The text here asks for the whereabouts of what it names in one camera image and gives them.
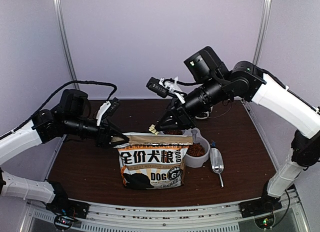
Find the gold binder clip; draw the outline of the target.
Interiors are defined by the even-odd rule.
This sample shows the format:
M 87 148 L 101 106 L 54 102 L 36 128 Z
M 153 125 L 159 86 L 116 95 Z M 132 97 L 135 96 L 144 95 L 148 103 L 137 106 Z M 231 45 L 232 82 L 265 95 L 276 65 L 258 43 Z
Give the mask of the gold binder clip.
M 158 135 L 158 131 L 156 130 L 156 126 L 154 124 L 152 124 L 150 127 L 149 127 L 149 132 L 154 134 L 154 135 Z

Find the dog food bag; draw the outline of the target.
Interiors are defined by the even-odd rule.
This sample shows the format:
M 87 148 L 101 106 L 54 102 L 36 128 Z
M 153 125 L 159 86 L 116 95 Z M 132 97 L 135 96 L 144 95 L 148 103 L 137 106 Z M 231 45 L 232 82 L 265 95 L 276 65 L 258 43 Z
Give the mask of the dog food bag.
M 180 187 L 185 178 L 185 155 L 193 145 L 190 135 L 128 132 L 128 142 L 116 146 L 125 188 L 135 190 Z

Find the metal scoop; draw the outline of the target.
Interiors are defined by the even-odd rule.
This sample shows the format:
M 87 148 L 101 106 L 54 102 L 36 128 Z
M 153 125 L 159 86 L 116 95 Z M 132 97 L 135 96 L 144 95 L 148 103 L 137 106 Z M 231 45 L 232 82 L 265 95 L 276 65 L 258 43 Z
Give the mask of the metal scoop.
M 222 178 L 222 172 L 224 170 L 224 162 L 220 151 L 216 148 L 211 148 L 209 150 L 209 157 L 211 162 L 211 169 L 214 173 L 219 175 L 220 186 L 224 188 L 224 182 Z

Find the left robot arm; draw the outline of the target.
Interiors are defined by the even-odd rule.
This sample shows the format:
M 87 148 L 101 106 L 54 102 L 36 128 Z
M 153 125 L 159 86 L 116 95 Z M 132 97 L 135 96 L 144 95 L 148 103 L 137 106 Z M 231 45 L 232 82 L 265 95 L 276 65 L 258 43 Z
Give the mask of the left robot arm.
M 30 148 L 64 135 L 92 139 L 96 147 L 100 148 L 116 147 L 129 141 L 127 136 L 107 120 L 119 107 L 119 99 L 104 102 L 95 119 L 83 117 L 87 102 L 87 93 L 75 89 L 64 90 L 60 102 L 54 108 L 36 112 L 25 125 L 0 139 L 1 164 Z M 2 170 L 0 190 L 1 196 L 37 200 L 53 205 L 61 214 L 67 214 L 72 209 L 66 191 L 58 182 L 39 182 Z

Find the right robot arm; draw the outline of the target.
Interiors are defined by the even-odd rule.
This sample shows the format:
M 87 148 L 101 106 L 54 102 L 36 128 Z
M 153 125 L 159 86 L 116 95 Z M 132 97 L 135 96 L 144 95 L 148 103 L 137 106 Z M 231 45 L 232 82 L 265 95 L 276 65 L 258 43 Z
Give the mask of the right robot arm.
M 184 62 L 194 78 L 195 89 L 184 93 L 181 82 L 151 78 L 147 88 L 162 98 L 172 97 L 157 121 L 156 131 L 191 129 L 194 118 L 215 104 L 240 97 L 269 109 L 296 128 L 291 153 L 267 182 L 264 196 L 256 202 L 260 212 L 268 212 L 298 175 L 320 157 L 320 110 L 292 92 L 269 71 L 248 61 L 229 70 L 214 50 L 207 46 Z

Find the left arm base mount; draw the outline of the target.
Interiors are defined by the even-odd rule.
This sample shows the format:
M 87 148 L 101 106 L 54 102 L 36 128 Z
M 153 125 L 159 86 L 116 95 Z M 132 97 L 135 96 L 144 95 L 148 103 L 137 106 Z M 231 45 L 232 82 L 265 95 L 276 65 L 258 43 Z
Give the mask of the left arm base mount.
M 65 208 L 44 202 L 43 204 L 47 210 L 55 215 L 53 224 L 59 230 L 68 230 L 74 223 L 79 222 L 79 218 L 85 219 L 90 207 L 88 203 L 74 200 L 70 200 L 69 207 Z

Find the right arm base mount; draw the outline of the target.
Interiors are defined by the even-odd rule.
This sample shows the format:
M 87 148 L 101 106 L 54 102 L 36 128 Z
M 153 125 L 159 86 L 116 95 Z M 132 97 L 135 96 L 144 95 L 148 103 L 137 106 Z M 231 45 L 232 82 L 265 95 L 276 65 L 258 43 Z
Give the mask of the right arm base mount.
M 275 224 L 274 212 L 282 207 L 277 200 L 263 200 L 262 198 L 239 204 L 242 218 L 253 217 L 256 226 L 261 229 L 269 229 Z

